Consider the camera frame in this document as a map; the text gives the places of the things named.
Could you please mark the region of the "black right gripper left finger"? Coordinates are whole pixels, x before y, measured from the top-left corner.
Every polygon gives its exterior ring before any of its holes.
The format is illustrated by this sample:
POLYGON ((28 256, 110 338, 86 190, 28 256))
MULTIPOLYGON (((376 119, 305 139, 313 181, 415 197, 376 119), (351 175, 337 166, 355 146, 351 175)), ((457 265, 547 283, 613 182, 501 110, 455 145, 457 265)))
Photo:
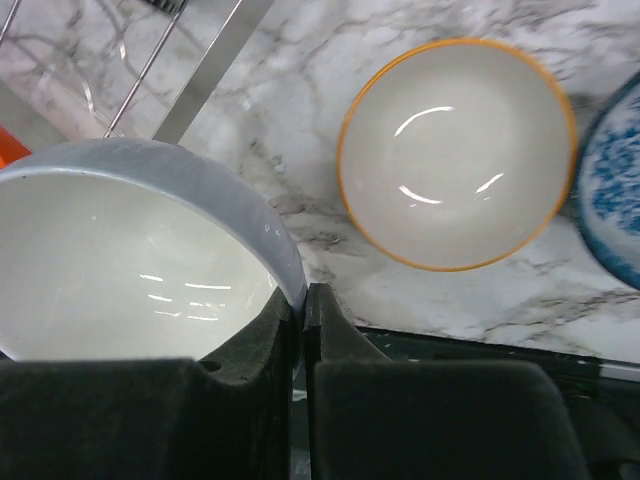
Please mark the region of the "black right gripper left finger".
POLYGON ((280 292, 191 359, 1 362, 5 479, 285 479, 297 323, 280 292))

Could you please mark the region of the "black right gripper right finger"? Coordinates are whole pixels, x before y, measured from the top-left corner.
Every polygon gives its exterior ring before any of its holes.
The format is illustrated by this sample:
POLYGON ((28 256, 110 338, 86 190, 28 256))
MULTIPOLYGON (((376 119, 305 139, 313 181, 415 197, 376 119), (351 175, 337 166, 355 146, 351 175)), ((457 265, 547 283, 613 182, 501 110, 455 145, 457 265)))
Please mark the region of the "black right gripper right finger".
POLYGON ((316 479, 586 479, 561 394, 519 360, 389 359, 326 284, 305 306, 316 479))

